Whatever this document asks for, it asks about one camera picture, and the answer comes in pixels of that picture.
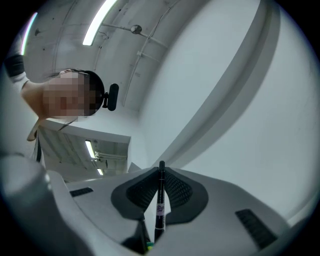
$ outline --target black fisheye border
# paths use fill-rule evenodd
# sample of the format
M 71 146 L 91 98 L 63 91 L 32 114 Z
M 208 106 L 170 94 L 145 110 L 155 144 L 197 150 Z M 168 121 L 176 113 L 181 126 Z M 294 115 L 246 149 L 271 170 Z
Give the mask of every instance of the black fisheye border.
M 36 12 L 46 1 L 5 1 L 1 8 L 0 24 L 1 24 L 1 63 L 3 62 L 7 51 L 10 48 L 12 41 L 21 28 L 28 22 L 29 18 Z M 292 0 L 276 0 L 276 2 L 294 19 L 304 35 L 309 40 L 313 47 L 314 53 L 320 59 L 319 47 L 319 11 L 318 2 L 314 0 L 292 1 Z M 10 213 L 2 198 L 0 198 L 0 213 L 2 216 L 2 240 L 1 251 L 11 254 L 23 253 L 32 255 L 42 255 L 43 253 L 26 237 L 20 230 Z M 312 255 L 318 250 L 318 236 L 317 225 L 319 218 L 319 202 L 313 212 L 311 218 L 304 226 L 303 230 L 293 240 L 293 242 L 284 249 L 282 255 L 291 256 L 298 252 L 303 252 L 304 255 Z

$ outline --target fluorescent light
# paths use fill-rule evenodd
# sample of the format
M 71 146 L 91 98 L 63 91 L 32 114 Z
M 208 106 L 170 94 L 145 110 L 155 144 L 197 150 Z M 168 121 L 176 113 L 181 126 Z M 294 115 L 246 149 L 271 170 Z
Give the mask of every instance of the fluorescent light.
M 38 13 L 36 12 L 35 14 L 32 15 L 32 17 L 31 17 L 31 19 L 29 21 L 29 24 L 28 24 L 28 26 L 27 26 L 27 28 L 25 30 L 23 41 L 22 41 L 22 46 L 21 46 L 21 55 L 25 55 L 25 49 L 26 49 L 28 35 L 29 35 L 29 32 L 30 32 L 32 23 L 34 23 L 34 20 L 35 20 L 37 14 Z
M 101 169 L 97 169 L 100 175 L 104 175 Z
M 95 154 L 94 154 L 94 150 L 92 149 L 92 145 L 91 145 L 91 141 L 90 140 L 86 140 L 85 141 L 86 144 L 86 148 L 89 151 L 90 157 L 92 158 L 96 158 Z
M 86 32 L 85 38 L 83 40 L 84 46 L 91 46 L 92 42 L 95 39 L 95 36 L 100 28 L 102 21 L 104 20 L 107 13 L 110 11 L 111 7 L 115 4 L 117 0 L 106 0 L 104 4 L 101 6 L 99 11 L 96 13 L 91 25 Z

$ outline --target ceiling light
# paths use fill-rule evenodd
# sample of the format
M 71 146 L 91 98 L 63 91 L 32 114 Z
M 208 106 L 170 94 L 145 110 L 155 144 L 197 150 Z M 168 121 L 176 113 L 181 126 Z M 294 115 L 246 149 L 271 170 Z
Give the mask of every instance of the ceiling light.
M 25 33 L 24 33 L 24 37 L 23 37 L 23 41 L 22 41 L 22 46 L 21 46 L 21 55 L 24 55 L 25 54 L 25 48 L 26 48 L 26 44 L 27 44 L 27 38 L 28 38 L 28 35 L 29 35 L 29 32 L 30 32 L 30 29 L 31 29 L 31 26 L 32 26 L 32 23 L 34 22 L 36 16 L 37 16 L 37 12 L 35 14 L 32 15 L 30 21 L 29 21 L 29 24 L 28 26 L 26 27 L 26 30 L 25 30 Z
M 86 140 L 85 144 L 86 144 L 86 148 L 88 149 L 88 152 L 90 154 L 90 157 L 95 158 L 95 154 L 94 154 L 94 150 L 92 149 L 91 141 Z
M 112 8 L 112 6 L 115 4 L 116 1 L 117 0 L 106 0 L 104 4 L 101 6 L 101 8 L 99 9 L 99 11 L 96 13 L 84 37 L 84 40 L 82 43 L 84 46 L 92 45 L 92 42 L 95 39 L 95 36 L 98 32 L 98 29 L 100 28 L 102 21 L 105 19 L 105 16 L 110 11 L 110 9 Z
M 101 169 L 97 169 L 100 175 L 104 175 Z

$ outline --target neck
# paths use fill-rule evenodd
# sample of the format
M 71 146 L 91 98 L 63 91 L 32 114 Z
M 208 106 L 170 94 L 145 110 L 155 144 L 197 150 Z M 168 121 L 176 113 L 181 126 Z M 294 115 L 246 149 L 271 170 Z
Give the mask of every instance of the neck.
M 37 114 L 39 120 L 47 119 L 43 102 L 43 92 L 45 83 L 26 82 L 21 90 L 21 96 L 30 106 L 30 108 Z

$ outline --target person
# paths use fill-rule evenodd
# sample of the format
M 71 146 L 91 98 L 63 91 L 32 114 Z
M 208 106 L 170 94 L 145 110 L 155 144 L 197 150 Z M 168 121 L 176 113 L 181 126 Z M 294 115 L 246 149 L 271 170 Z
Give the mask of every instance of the person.
M 49 80 L 42 83 L 30 81 L 25 72 L 23 56 L 20 54 L 21 44 L 21 36 L 18 34 L 3 62 L 12 89 L 33 112 L 29 120 L 32 127 L 29 128 L 27 137 L 24 138 L 25 144 L 19 147 L 19 151 L 45 166 L 37 135 L 41 122 L 48 118 L 72 120 L 61 128 L 63 129 L 79 116 L 92 116 L 103 104 L 105 88 L 96 73 L 75 68 L 54 73 Z

